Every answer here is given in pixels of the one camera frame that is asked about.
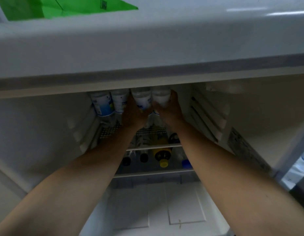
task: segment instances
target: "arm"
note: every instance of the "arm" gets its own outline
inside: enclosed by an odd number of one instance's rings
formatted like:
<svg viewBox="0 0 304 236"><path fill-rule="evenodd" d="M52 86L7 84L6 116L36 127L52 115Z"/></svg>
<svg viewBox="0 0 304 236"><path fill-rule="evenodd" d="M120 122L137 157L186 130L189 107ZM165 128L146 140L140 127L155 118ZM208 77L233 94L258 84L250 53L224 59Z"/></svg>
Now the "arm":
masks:
<svg viewBox="0 0 304 236"><path fill-rule="evenodd" d="M79 235L149 111L141 113L130 96L124 125L37 185L1 222L0 236Z"/></svg>
<svg viewBox="0 0 304 236"><path fill-rule="evenodd" d="M191 165L236 235L304 235L304 209L270 177L185 122L176 92L166 109L153 106L177 132Z"/></svg>

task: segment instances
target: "blue bottle cap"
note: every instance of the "blue bottle cap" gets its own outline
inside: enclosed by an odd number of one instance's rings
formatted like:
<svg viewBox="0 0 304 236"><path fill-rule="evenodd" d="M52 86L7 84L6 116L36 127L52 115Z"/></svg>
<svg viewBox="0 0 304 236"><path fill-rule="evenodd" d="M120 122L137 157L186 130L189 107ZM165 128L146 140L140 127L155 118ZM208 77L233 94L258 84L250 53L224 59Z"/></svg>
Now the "blue bottle cap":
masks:
<svg viewBox="0 0 304 236"><path fill-rule="evenodd" d="M192 168L192 165L190 164L189 160L183 160L181 162L181 164L182 164L182 167L184 169L191 169Z"/></svg>

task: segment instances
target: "open refrigerator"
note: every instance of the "open refrigerator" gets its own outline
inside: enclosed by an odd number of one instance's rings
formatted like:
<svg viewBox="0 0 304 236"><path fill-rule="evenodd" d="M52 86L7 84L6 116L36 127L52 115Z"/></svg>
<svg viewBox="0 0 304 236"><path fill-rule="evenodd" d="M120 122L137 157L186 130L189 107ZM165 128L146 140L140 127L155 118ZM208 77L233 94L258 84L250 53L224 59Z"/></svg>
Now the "open refrigerator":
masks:
<svg viewBox="0 0 304 236"><path fill-rule="evenodd" d="M0 181L15 194L97 145L91 91L168 85L189 123L277 181L304 152L304 0L161 1L0 23ZM143 234L232 231L193 169L154 160L121 167L81 231Z"/></svg>

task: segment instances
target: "person's right hand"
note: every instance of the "person's right hand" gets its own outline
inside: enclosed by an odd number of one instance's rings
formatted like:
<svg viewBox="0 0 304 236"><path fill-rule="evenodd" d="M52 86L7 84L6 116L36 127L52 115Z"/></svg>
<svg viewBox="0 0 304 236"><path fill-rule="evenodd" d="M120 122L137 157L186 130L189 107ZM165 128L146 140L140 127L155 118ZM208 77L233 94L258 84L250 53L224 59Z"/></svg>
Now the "person's right hand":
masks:
<svg viewBox="0 0 304 236"><path fill-rule="evenodd" d="M166 108L160 106L157 102L152 103L154 110L158 111L161 119L173 130L176 131L177 127L185 122L178 103L177 93L172 90L170 101Z"/></svg>

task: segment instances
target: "green paper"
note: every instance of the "green paper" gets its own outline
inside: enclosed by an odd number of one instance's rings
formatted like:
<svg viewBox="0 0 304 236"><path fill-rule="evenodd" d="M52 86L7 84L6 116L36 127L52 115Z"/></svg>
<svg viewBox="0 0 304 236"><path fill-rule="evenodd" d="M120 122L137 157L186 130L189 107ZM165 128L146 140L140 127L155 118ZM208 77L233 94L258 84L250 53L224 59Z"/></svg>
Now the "green paper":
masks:
<svg viewBox="0 0 304 236"><path fill-rule="evenodd" d="M0 0L9 21L137 10L122 0Z"/></svg>

